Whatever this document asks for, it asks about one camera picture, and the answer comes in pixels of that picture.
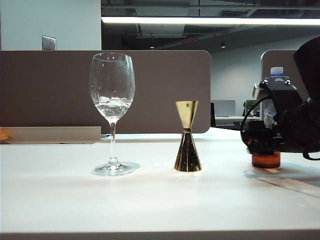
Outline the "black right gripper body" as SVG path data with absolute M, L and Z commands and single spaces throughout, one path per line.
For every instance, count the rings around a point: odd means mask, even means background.
M 286 153 L 320 151 L 320 100 L 275 100 L 277 111 L 274 148 Z

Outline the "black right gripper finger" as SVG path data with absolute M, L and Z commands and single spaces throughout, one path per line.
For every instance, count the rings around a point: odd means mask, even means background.
M 252 155 L 275 155 L 274 134 L 261 120 L 249 121 L 246 130 L 246 146 Z

